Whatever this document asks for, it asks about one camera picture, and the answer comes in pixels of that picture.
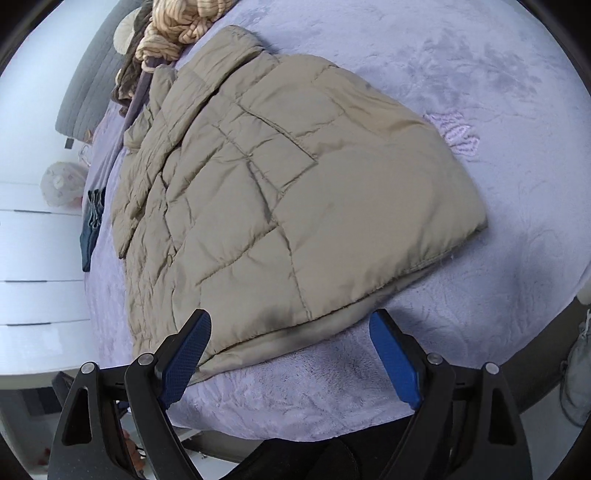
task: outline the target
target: bed mattress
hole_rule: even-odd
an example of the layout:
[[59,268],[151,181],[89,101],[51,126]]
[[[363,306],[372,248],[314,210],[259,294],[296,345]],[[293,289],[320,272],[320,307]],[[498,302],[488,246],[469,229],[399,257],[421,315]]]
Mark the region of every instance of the bed mattress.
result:
[[[387,305],[425,350],[467,367],[501,364],[571,302],[591,271],[591,99],[516,0],[241,0],[178,66],[229,24],[277,53],[325,57],[425,115],[474,179],[488,230]],[[105,218],[123,158],[109,178]],[[124,271],[109,221],[86,294],[99,364],[128,363]],[[193,385],[168,413],[176,425],[243,438],[319,440],[411,410],[363,320],[300,352]]]

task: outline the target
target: puffer jacket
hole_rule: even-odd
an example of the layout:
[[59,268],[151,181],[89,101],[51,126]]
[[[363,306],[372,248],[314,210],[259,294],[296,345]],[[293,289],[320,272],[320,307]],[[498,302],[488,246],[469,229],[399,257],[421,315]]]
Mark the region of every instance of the puffer jacket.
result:
[[134,354],[205,309],[193,382],[346,329],[486,226],[433,126],[236,26],[157,70],[126,145],[112,221]]

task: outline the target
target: folded clothes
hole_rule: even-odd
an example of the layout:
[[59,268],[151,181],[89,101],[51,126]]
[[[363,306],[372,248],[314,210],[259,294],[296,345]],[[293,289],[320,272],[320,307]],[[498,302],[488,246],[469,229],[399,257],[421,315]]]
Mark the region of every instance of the folded clothes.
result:
[[150,23],[153,3],[153,0],[144,0],[144,3],[139,8],[138,14],[134,19],[134,36],[127,48],[123,66],[117,74],[115,88],[111,93],[113,101],[122,105],[119,111],[122,116],[127,114],[131,99],[134,97],[138,87],[139,77],[142,73],[142,61],[135,57],[135,50],[137,50],[139,42],[144,38],[145,29]]
[[150,72],[148,58],[178,60],[184,46],[204,36],[236,0],[155,0],[151,21],[139,42],[135,56]]
[[105,211],[106,188],[90,190],[82,233],[80,234],[80,249],[82,251],[82,271],[90,271],[90,258],[99,237],[100,223]]

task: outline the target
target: round pillow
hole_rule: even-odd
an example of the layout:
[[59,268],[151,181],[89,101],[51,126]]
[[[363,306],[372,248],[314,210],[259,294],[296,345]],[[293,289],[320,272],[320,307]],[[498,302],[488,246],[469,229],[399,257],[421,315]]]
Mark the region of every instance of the round pillow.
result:
[[134,22],[135,17],[139,13],[139,8],[136,8],[125,16],[123,20],[117,25],[115,33],[113,34],[113,46],[117,53],[125,55],[127,49],[134,37]]

